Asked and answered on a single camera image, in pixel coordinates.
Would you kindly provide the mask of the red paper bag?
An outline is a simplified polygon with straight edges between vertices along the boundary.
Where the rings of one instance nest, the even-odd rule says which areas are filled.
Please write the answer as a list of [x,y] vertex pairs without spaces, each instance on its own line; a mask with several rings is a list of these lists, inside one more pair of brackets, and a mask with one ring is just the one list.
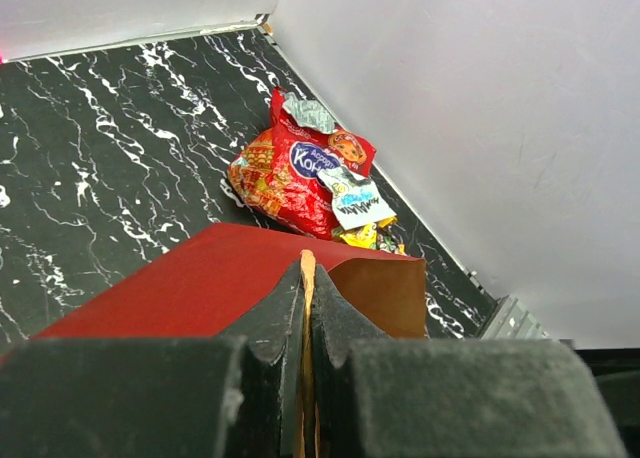
[[305,278],[323,268],[339,293],[387,335],[423,335],[422,259],[217,224],[12,351],[44,339],[214,337],[268,295],[293,263],[301,267],[304,294]]

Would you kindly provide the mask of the red candy bag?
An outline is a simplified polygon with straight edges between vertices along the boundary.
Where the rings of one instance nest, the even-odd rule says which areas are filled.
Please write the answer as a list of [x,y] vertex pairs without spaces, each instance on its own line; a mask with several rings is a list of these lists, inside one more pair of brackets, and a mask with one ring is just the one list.
[[344,165],[367,177],[376,148],[341,126],[323,133],[298,124],[285,109],[286,99],[295,96],[273,90],[270,127],[229,165],[228,179],[249,207],[301,234],[331,240],[339,224],[318,172]]

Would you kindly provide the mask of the light blue snack packet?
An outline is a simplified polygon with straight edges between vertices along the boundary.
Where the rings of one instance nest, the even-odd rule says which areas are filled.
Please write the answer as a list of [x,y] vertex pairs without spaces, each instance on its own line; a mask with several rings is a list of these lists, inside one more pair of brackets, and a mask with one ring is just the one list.
[[318,178],[331,192],[331,209],[344,230],[396,217],[371,178],[345,166],[320,170]]

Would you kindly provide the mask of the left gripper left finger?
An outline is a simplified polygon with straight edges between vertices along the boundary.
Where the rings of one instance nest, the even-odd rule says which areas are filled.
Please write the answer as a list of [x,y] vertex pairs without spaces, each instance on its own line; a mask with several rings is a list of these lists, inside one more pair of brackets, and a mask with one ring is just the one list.
[[297,457],[304,290],[293,263],[209,338],[44,339],[1,366],[5,457]]

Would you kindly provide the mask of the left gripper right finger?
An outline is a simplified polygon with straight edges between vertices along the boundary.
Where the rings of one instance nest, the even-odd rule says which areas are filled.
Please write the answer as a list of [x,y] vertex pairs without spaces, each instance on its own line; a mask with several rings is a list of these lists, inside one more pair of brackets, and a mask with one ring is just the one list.
[[397,339],[318,268],[310,315],[321,457],[621,457],[586,364],[551,340]]

